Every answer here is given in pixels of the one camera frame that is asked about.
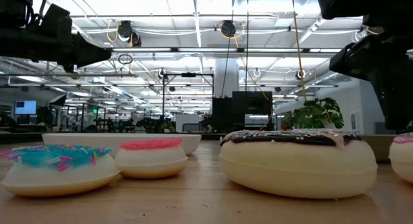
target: desk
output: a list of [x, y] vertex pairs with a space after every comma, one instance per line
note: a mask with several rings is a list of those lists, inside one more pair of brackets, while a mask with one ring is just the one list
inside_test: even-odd
[[[202, 141], [178, 177], [139, 181], [119, 176], [103, 189], [77, 196], [24, 199], [1, 189], [0, 223], [412, 223], [413, 186], [390, 165], [379, 166], [374, 188], [364, 195], [292, 199], [229, 181], [219, 151], [217, 141]], [[9, 167], [0, 159], [0, 179]]]

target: ceiling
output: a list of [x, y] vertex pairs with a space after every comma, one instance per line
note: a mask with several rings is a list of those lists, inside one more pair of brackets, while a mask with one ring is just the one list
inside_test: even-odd
[[[50, 3], [55, 3], [71, 13], [73, 33], [80, 32], [87, 41], [105, 48], [129, 47], [116, 38], [117, 25], [122, 20], [131, 20], [132, 27], [142, 40], [145, 48], [202, 47], [202, 48], [284, 48], [294, 50], [296, 45], [296, 25], [294, 24], [292, 0], [47, 0], [45, 11]], [[337, 79], [328, 72], [329, 58], [340, 48], [357, 41], [363, 33], [358, 33], [361, 18], [341, 18], [331, 21], [320, 17], [317, 0], [295, 0], [297, 12], [297, 31], [301, 48], [332, 48], [329, 54], [303, 54], [301, 62], [306, 74], [306, 82], [314, 85], [333, 85]], [[34, 10], [39, 10], [41, 0], [34, 0]], [[220, 30], [224, 20], [233, 20], [237, 29], [235, 39], [225, 38]], [[253, 76], [259, 70], [260, 76], [253, 76], [261, 85], [298, 85], [295, 73], [299, 70], [297, 51], [291, 53], [251, 53], [248, 57], [248, 70]], [[196, 72], [213, 74], [215, 60], [226, 57], [225, 53], [129, 53], [134, 61], [129, 65], [118, 62], [120, 53], [113, 53], [111, 61], [78, 68], [80, 74], [93, 74], [93, 77], [57, 77], [46, 76], [41, 80], [27, 80], [15, 77], [13, 83], [60, 84], [60, 85], [93, 85], [117, 84], [137, 85], [140, 87], [118, 86], [116, 91], [103, 91], [101, 87], [56, 87], [65, 92], [82, 92], [84, 96], [70, 94], [73, 98], [131, 98], [139, 108], [151, 108], [159, 102], [162, 87], [159, 70], [167, 73]], [[245, 71], [246, 54], [231, 53], [237, 58], [239, 68]], [[18, 74], [63, 74], [64, 71], [55, 63], [33, 63], [24, 59], [2, 59], [0, 72]], [[200, 87], [176, 87], [175, 92], [166, 90], [167, 94], [197, 94], [181, 100], [195, 104], [193, 107], [182, 106], [177, 96], [168, 97], [174, 110], [193, 112], [209, 108], [212, 87], [206, 81], [210, 77], [177, 76], [171, 84], [197, 84]], [[263, 90], [274, 90], [274, 87], [263, 87]], [[299, 89], [283, 88], [279, 93], [291, 94]], [[120, 106], [130, 105], [122, 100], [115, 102]]]

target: computer monitor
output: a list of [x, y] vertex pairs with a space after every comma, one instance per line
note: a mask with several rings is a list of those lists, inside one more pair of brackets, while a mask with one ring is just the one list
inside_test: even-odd
[[36, 114], [36, 101], [15, 101], [14, 114]]

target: black cable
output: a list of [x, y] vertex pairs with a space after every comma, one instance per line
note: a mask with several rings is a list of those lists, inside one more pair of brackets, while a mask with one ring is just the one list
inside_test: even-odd
[[[234, 1], [232, 0], [232, 15], [231, 15], [231, 23], [234, 22]], [[224, 72], [224, 82], [222, 84], [222, 91], [221, 91], [221, 98], [223, 98], [224, 95], [224, 88], [225, 88], [225, 79], [227, 78], [227, 66], [228, 66], [228, 58], [230, 57], [230, 44], [231, 44], [231, 37], [228, 38], [228, 52], [227, 52], [227, 61], [225, 62], [225, 72]]]
[[[248, 2], [249, 2], [249, 0], [247, 0], [247, 55], [246, 55], [246, 57], [247, 57], [247, 59], [246, 59], [246, 65], [248, 66], [248, 52], [249, 52], [249, 50], [248, 50], [248, 41], [249, 41], [249, 39], [250, 39], [250, 35], [248, 34], [249, 33], [249, 31], [250, 31], [250, 10], [249, 10], [249, 7], [248, 7]], [[248, 79], [248, 70], [247, 70], [247, 68], [245, 68], [245, 96], [247, 96], [247, 79]]]
[[39, 11], [39, 17], [40, 18], [43, 18], [43, 10], [45, 9], [46, 1], [47, 0], [42, 0], [41, 1], [40, 11]]

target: sprinkle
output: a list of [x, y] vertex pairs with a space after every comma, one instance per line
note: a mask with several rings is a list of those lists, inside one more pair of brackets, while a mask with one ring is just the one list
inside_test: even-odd
[[16, 155], [14, 155], [14, 156], [10, 156], [9, 158], [7, 158], [7, 160], [12, 160], [12, 159], [15, 159], [15, 158], [17, 158], [17, 157], [19, 157], [19, 156], [21, 156], [20, 154], [16, 154]]
[[53, 158], [53, 159], [49, 159], [48, 161], [46, 161], [48, 164], [52, 164], [52, 163], [57, 163], [57, 162], [59, 162], [59, 161], [61, 161], [61, 159], [60, 159], [60, 157], [56, 157], [56, 158]]
[[69, 167], [69, 165], [63, 165], [62, 167], [58, 167], [58, 168], [57, 168], [57, 171], [58, 171], [58, 172], [64, 171], [64, 170], [66, 170], [68, 167]]
[[66, 163], [66, 161], [67, 161], [67, 159], [62, 159], [62, 161], [60, 162], [60, 164], [57, 167], [58, 168], [62, 167]]
[[90, 161], [91, 161], [94, 165], [96, 164], [96, 161], [93, 159], [92, 156], [90, 156], [89, 159], [90, 159]]
[[67, 160], [73, 160], [72, 157], [68, 157], [68, 156], [60, 156], [60, 158], [67, 159]]
[[9, 151], [3, 152], [3, 153], [0, 154], [0, 157], [5, 157], [5, 156], [9, 155], [9, 154], [12, 153], [12, 152], [13, 152], [13, 150], [9, 150]]

